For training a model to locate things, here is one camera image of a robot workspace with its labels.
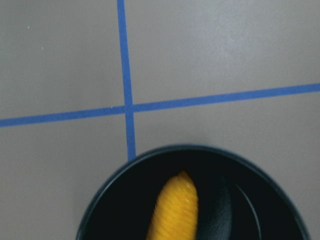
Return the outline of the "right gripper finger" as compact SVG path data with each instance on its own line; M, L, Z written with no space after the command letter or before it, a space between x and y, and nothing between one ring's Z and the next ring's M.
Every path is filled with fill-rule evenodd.
M199 214L198 240L228 240L232 230L231 193L223 177L196 181Z

